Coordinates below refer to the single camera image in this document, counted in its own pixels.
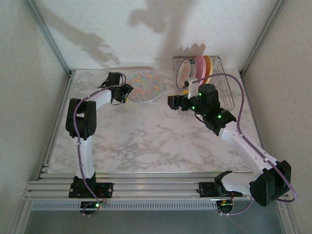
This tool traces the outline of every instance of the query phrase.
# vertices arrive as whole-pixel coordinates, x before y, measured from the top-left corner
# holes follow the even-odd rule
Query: yellow plate
[[[213,74],[214,64],[213,64],[213,60],[208,55],[205,55],[204,58],[206,61],[206,75],[205,76],[207,77]],[[203,84],[208,84],[210,80],[211,78],[204,80]]]

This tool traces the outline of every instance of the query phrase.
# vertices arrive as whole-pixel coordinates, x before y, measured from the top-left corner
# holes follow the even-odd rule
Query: plate
[[[135,102],[150,102],[161,94],[160,78],[153,71],[137,71],[127,77],[127,83],[134,89],[129,99]]]
[[[208,56],[208,55],[205,55],[204,56],[204,59],[206,61],[206,74],[205,76],[210,76],[213,74],[213,71],[214,71],[214,63],[213,63],[213,60]],[[204,84],[208,84],[210,82],[211,78],[208,78],[206,80],[204,80]]]
[[[176,74],[176,86],[179,89],[184,87],[184,82],[189,78],[191,70],[190,61],[186,58],[182,61]]]
[[[195,57],[196,62],[196,78],[202,79],[206,75],[206,60],[202,55],[198,55]]]

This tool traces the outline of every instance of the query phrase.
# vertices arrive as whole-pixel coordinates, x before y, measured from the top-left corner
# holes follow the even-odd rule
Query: white marble tabletop
[[[135,70],[120,70],[130,75]],[[178,115],[167,105],[175,94],[172,69],[154,69],[162,80],[160,97],[150,103],[127,101],[119,106],[105,104],[97,111],[93,138],[93,162],[97,172],[223,172],[250,171],[231,146],[209,131],[194,115]],[[227,70],[238,76],[237,70]],[[77,70],[67,98],[48,173],[74,173],[77,152],[65,130],[68,102],[83,98],[107,78],[108,70]],[[238,85],[229,80],[237,116],[241,101]],[[258,142],[247,102],[242,127]]]

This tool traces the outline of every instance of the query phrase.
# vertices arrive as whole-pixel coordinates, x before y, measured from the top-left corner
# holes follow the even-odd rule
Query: gray floor
[[[235,202],[241,209],[246,202]],[[32,212],[26,234],[283,234],[276,204],[253,204],[239,215],[220,217],[216,211]]]

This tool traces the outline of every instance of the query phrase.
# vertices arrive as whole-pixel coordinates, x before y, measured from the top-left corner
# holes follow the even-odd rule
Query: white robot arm
[[[105,103],[109,103],[112,100],[112,91],[107,89],[103,90],[93,97],[89,99],[90,101],[94,101],[96,103],[96,110],[98,110],[102,105]],[[93,166],[93,156],[92,156],[92,139],[93,136],[88,136],[86,140],[82,139],[80,141],[80,157],[81,157],[81,164],[84,176],[86,178],[92,178],[95,173],[94,166]],[[73,138],[73,142],[75,148],[77,149],[78,146],[78,138],[77,136]],[[75,176],[82,179],[82,174],[80,170],[79,159],[76,160],[76,173]]]
[[[173,110],[181,108],[182,111],[194,111],[196,118],[230,144],[252,169],[253,176],[231,173],[232,171],[217,176],[214,186],[219,196],[229,196],[231,192],[236,192],[237,195],[250,194],[257,203],[267,206],[290,189],[287,185],[291,178],[290,165],[286,161],[278,162],[244,131],[238,129],[236,118],[220,107],[215,86],[198,86],[198,81],[189,81],[188,94],[168,96],[168,105]],[[214,191],[201,188],[199,193],[209,196]]]

